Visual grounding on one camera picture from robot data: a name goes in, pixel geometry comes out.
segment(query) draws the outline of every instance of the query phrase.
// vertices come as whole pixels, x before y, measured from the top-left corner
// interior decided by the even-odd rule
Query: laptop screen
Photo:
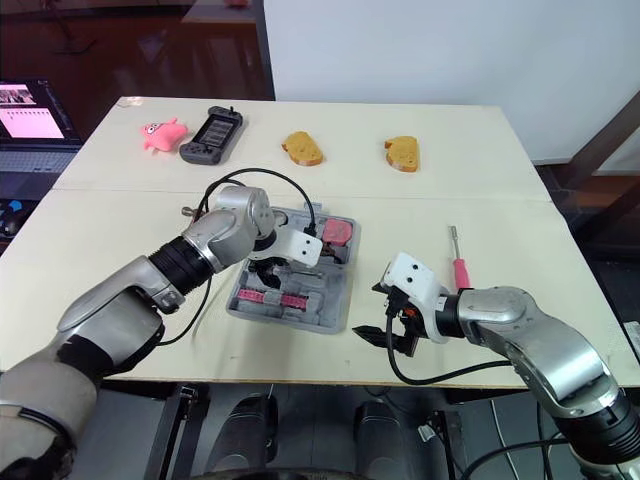
[[[3,148],[81,144],[47,80],[0,81],[0,143]]]

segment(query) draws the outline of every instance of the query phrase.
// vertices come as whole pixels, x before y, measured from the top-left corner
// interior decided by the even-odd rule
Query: pink plush toy
[[[187,127],[176,123],[178,119],[172,118],[167,123],[149,123],[140,129],[145,137],[144,149],[157,148],[163,152],[174,150],[187,135]]]

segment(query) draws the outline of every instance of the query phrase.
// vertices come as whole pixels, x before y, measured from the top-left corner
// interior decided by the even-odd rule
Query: screwdriver
[[[456,258],[453,260],[453,274],[456,280],[456,288],[471,288],[471,281],[469,280],[469,272],[467,272],[467,265],[464,262],[464,258],[460,256],[460,247],[458,246],[458,230],[455,225],[449,227],[451,231],[451,238],[453,239],[453,247],[456,250]]]

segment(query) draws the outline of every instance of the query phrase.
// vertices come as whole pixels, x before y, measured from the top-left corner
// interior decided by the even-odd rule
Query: toast slice
[[[304,167],[318,165],[324,159],[322,151],[307,132],[292,133],[284,141],[282,148],[291,160]]]
[[[394,137],[384,142],[387,162],[401,172],[415,172],[420,164],[418,140],[415,137]]]

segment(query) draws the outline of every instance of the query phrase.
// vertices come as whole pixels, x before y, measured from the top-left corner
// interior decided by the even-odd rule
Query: gray tool case
[[[273,207],[274,212],[284,212],[287,223],[302,231],[310,220],[306,211]],[[360,231],[350,218],[328,216],[316,213],[317,238],[322,239],[327,220],[333,218],[351,225],[351,238],[344,246],[329,246],[342,264],[336,263],[332,256],[321,256],[318,264],[309,268],[298,262],[289,262],[287,266],[274,266],[273,273],[281,281],[279,289],[265,286],[255,272],[249,271],[250,260],[242,265],[242,270],[233,286],[227,301],[229,314],[247,320],[274,322],[293,328],[310,330],[316,333],[338,333],[347,324],[349,301],[351,297],[352,270],[355,263]],[[248,295],[246,290],[259,292],[263,303],[238,298],[239,292]],[[294,308],[282,305],[283,295],[306,298],[306,308]]]

